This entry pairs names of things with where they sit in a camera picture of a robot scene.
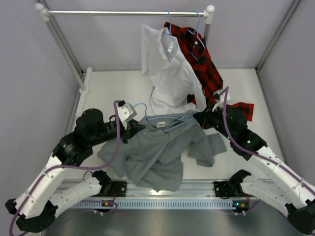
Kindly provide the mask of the light blue hanger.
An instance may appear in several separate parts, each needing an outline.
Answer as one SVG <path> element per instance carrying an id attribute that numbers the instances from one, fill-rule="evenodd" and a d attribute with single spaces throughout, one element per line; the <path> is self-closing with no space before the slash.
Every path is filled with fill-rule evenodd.
<path id="1" fill-rule="evenodd" d="M 183 115 L 181 117 L 175 116 L 148 116 L 148 106 L 143 103 L 136 103 L 133 107 L 144 106 L 144 119 L 150 124 L 154 125 L 155 128 L 161 128 L 163 133 L 167 133 L 173 129 L 179 128 L 186 125 L 193 120 L 192 115 Z"/>

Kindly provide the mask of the grey shirt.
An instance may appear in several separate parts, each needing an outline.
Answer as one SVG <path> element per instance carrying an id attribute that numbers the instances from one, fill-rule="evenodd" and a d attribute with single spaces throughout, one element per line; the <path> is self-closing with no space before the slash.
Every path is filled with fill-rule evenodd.
<path id="1" fill-rule="evenodd" d="M 167 116 L 194 115 L 194 111 Z M 217 154 L 226 152 L 220 134 L 206 135 L 196 119 L 184 126 L 163 133 L 144 118 L 139 122 L 146 128 L 120 144 L 114 161 L 110 164 L 118 178 L 128 177 L 137 187 L 155 191 L 177 191 L 182 183 L 183 163 L 181 155 L 185 149 L 197 165 L 212 167 Z"/>

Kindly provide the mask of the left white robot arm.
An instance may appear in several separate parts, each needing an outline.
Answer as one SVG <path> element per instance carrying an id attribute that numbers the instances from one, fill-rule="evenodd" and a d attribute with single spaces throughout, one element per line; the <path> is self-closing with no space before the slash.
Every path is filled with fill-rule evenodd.
<path id="1" fill-rule="evenodd" d="M 55 221 L 68 208 L 91 196 L 106 196 L 112 191 L 112 180 L 101 167 L 81 167 L 93 154 L 93 147 L 116 140 L 113 158 L 120 143 L 145 128 L 134 117 L 136 111 L 126 103 L 115 105 L 115 113 L 104 122 L 99 109 L 87 109 L 76 120 L 74 131 L 60 139 L 47 164 L 32 185 L 18 198 L 9 199 L 5 207 L 14 217 L 23 234 L 39 233 Z M 91 171 L 91 177 L 57 194 L 55 191 L 72 170 Z"/>

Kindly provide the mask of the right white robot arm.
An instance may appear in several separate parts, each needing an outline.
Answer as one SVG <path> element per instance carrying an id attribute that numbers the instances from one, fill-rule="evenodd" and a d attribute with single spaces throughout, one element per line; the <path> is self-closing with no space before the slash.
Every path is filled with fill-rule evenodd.
<path id="1" fill-rule="evenodd" d="M 289 168 L 256 133 L 248 129 L 247 119 L 237 108 L 212 107 L 194 118 L 203 129 L 214 128 L 230 141 L 233 151 L 267 176 L 262 180 L 246 170 L 237 171 L 216 195 L 251 195 L 277 209 L 299 232 L 315 232 L 315 187 Z"/>

